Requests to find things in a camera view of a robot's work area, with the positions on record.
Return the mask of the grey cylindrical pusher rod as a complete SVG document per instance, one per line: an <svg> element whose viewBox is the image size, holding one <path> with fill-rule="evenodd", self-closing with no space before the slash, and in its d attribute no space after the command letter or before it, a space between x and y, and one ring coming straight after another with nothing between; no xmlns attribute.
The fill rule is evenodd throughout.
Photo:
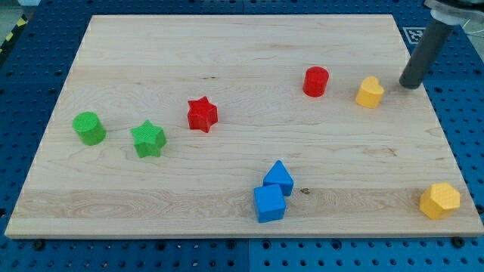
<svg viewBox="0 0 484 272"><path fill-rule="evenodd" d="M455 25L430 20L400 75L402 87L416 89L421 85L454 28Z"/></svg>

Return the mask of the translucent rod mount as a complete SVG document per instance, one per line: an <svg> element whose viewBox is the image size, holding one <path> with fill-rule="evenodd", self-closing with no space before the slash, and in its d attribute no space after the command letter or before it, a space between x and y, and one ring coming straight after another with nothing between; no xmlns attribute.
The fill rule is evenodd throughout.
<svg viewBox="0 0 484 272"><path fill-rule="evenodd" d="M433 19L448 25L483 23L483 0L425 0Z"/></svg>

